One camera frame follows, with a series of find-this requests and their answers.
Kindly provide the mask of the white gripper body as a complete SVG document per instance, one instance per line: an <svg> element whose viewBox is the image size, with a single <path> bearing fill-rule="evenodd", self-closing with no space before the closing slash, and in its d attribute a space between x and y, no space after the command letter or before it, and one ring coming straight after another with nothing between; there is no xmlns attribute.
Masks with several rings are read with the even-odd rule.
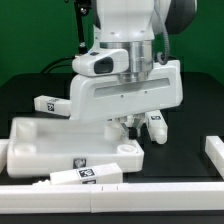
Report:
<svg viewBox="0 0 224 224"><path fill-rule="evenodd" d="M120 83L116 75L76 75L70 86L70 118L92 123L176 107L183 100L180 61L154 64L147 79Z"/></svg>

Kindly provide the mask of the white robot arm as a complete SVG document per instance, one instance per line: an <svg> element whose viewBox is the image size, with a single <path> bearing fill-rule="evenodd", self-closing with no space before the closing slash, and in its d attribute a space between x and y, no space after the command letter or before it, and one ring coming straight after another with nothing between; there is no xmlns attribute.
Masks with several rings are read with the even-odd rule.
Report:
<svg viewBox="0 0 224 224"><path fill-rule="evenodd" d="M72 62L71 118L103 121L105 138L118 140L128 118L139 128L147 112L183 100L168 36L189 26L197 0L92 0L92 7L94 45Z"/></svg>

